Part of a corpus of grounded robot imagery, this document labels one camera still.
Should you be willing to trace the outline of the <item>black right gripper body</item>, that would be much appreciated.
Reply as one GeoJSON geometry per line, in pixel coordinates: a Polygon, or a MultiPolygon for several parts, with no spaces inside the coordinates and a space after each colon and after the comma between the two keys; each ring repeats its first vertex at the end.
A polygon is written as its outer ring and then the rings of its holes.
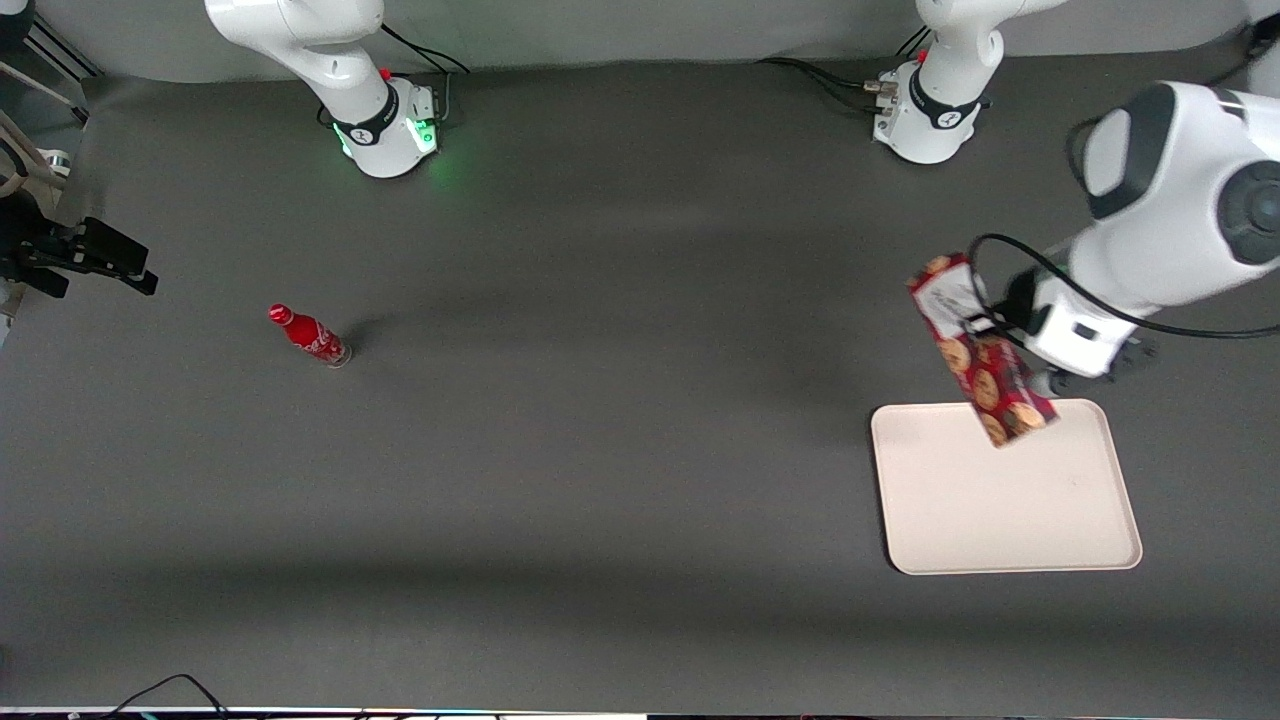
{"type": "Polygon", "coordinates": [[[77,225],[45,217],[29,195],[1,200],[3,279],[26,284],[52,299],[67,295],[69,281],[52,269],[68,266],[76,250],[77,225]]]}

